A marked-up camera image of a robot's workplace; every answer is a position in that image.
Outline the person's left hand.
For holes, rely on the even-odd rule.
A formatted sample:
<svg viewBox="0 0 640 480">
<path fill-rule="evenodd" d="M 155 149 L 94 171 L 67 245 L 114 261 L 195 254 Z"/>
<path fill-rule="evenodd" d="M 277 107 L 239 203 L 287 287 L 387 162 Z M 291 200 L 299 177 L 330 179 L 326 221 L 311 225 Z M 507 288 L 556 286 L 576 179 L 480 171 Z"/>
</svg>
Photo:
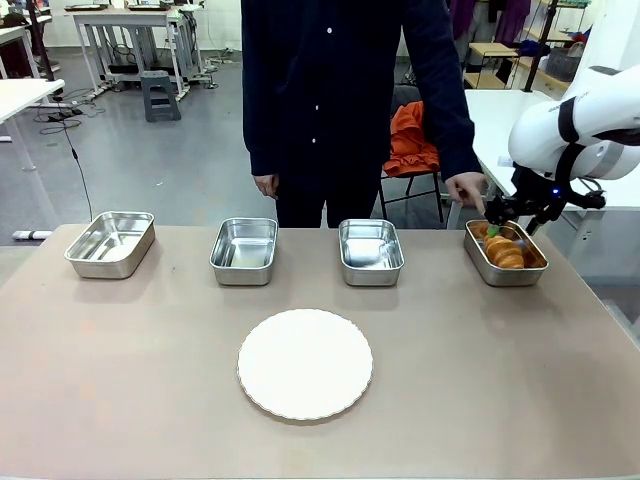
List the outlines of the person's left hand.
<svg viewBox="0 0 640 480">
<path fill-rule="evenodd" d="M 486 178 L 482 173 L 464 172 L 445 181 L 450 198 L 460 206 L 473 206 L 480 215 L 485 214 L 482 188 Z"/>
</svg>

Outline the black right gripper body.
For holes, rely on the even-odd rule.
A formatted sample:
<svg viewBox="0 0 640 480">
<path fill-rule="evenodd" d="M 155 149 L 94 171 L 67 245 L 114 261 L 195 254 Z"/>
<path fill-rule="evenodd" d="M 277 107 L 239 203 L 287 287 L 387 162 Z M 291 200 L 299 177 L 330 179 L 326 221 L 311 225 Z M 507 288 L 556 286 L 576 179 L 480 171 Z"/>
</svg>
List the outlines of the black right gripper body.
<svg viewBox="0 0 640 480">
<path fill-rule="evenodd" d="M 536 220 L 557 220 L 567 203 L 565 189 L 525 167 L 516 167 L 511 178 L 516 187 L 512 198 L 517 217 L 533 216 Z"/>
</svg>

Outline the person's right hand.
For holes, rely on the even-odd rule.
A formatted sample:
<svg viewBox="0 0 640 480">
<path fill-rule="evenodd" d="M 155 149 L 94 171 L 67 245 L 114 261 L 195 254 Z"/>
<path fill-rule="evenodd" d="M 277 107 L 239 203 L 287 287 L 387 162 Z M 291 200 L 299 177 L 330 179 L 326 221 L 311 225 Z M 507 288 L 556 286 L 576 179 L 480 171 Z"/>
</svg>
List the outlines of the person's right hand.
<svg viewBox="0 0 640 480">
<path fill-rule="evenodd" d="M 279 175 L 271 174 L 271 175 L 263 175 L 263 176 L 254 176 L 254 183 L 259 190 L 259 192 L 268 198 L 277 200 L 277 190 L 279 186 Z"/>
</svg>

